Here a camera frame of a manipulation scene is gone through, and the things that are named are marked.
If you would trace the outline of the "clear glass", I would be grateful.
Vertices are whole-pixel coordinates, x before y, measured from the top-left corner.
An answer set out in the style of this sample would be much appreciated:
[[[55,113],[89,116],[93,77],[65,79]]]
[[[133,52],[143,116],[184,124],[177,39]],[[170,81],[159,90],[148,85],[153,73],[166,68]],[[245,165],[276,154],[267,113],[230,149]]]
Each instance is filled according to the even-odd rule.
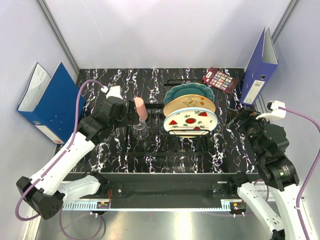
[[[143,140],[149,136],[148,126],[144,119],[140,118],[139,123],[132,126],[132,134],[137,140]]]

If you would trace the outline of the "beige bird plate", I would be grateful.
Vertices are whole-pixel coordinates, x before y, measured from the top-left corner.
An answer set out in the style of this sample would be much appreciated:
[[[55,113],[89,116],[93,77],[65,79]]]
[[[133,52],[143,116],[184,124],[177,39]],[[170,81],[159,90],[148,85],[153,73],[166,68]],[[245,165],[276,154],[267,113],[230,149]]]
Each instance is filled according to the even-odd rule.
[[[197,94],[187,94],[166,104],[163,108],[163,114],[167,117],[174,111],[184,108],[204,108],[213,113],[216,111],[216,105],[212,100]]]

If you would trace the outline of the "black wire dish rack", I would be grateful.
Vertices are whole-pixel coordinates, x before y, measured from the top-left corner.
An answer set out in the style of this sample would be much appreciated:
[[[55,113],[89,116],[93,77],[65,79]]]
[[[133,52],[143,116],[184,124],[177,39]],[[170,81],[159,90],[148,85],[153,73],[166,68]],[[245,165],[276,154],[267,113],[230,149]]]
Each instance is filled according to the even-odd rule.
[[[148,136],[125,133],[123,155],[128,157],[205,156],[208,139],[218,125],[213,90],[203,80],[184,83],[171,79],[163,84],[163,102],[146,103]]]

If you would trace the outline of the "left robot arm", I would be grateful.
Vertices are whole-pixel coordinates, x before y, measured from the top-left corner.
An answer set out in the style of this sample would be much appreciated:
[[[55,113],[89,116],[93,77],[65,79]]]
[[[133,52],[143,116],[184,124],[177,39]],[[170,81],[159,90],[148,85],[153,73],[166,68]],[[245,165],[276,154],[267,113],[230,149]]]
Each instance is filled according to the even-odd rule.
[[[108,193],[109,180],[96,171],[68,183],[63,180],[113,130],[138,122],[134,100],[125,102],[114,96],[105,99],[94,113],[79,122],[76,132],[42,169],[31,177],[22,176],[16,182],[21,194],[18,203],[27,203],[38,216],[48,220],[63,206],[82,197],[103,198]]]

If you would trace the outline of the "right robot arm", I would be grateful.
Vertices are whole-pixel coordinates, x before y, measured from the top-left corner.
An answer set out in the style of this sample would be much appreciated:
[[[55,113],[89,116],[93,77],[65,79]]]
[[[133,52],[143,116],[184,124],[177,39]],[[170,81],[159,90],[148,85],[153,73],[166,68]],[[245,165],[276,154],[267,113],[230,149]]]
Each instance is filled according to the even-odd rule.
[[[237,173],[227,182],[227,192],[232,198],[241,198],[263,227],[270,240],[316,240],[312,220],[302,204],[302,195],[320,159],[317,156],[303,184],[300,184],[294,164],[285,151],[289,146],[283,127],[273,121],[283,119],[294,111],[283,102],[268,103],[267,113],[254,111],[251,107],[227,110],[227,126],[246,133],[255,156],[260,178],[268,187],[276,202],[276,213],[258,194],[255,184],[245,173]]]

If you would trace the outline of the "pink plastic cup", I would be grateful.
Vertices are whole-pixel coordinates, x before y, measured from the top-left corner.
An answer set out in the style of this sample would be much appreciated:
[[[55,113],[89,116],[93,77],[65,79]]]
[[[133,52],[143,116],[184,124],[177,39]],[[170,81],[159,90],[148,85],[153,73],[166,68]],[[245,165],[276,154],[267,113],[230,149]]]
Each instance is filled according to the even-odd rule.
[[[135,97],[133,100],[139,118],[146,121],[148,118],[148,113],[144,100],[141,97]]]

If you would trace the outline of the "teal scalloped plate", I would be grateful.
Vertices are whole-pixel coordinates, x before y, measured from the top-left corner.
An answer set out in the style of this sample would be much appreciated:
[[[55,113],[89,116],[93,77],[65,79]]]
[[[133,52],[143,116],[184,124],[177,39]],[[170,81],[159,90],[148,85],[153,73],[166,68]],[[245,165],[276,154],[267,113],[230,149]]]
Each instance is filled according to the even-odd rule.
[[[200,95],[212,102],[215,101],[215,95],[213,90],[205,84],[196,82],[183,83],[177,86],[173,86],[164,96],[163,102],[165,105],[169,104],[173,100],[185,96],[185,95]]]

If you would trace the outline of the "white watermelon plate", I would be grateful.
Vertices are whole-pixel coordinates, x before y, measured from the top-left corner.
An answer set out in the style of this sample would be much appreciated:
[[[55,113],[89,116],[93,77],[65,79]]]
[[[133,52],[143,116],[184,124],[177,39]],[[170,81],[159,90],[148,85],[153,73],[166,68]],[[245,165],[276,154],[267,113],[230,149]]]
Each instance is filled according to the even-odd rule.
[[[169,114],[163,122],[163,128],[170,133],[188,130],[213,131],[218,125],[214,112],[201,107],[187,107]]]

